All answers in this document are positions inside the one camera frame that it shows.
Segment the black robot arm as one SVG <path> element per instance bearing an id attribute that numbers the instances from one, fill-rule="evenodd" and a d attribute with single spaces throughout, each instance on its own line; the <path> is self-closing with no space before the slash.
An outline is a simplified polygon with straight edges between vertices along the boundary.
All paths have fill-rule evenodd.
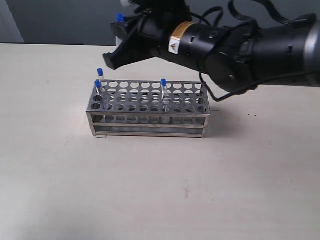
<path id="1" fill-rule="evenodd" d="M 120 67 L 152 58 L 205 74 L 221 89 L 243 94 L 259 85 L 318 87 L 320 85 L 320 21 L 316 14 L 283 17 L 269 0 L 262 0 L 278 26 L 261 28 L 256 19 L 230 14 L 240 23 L 220 26 L 220 6 L 203 15 L 192 13 L 183 0 L 124 0 L 135 5 L 132 16 L 111 24 L 120 45 L 103 55 L 106 66 Z"/>

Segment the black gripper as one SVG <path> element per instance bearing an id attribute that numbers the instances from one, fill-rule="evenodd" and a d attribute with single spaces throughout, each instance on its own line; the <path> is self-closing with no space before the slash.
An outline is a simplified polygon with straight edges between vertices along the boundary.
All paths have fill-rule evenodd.
<path id="1" fill-rule="evenodd" d="M 115 37 L 124 40 L 114 52 L 102 55 L 106 66 L 117 70 L 123 66 L 152 58 L 169 62 L 191 62 L 187 47 L 170 40 L 179 25 L 190 24 L 190 7 L 184 0 L 134 0 L 137 16 L 128 22 L 110 24 Z"/>

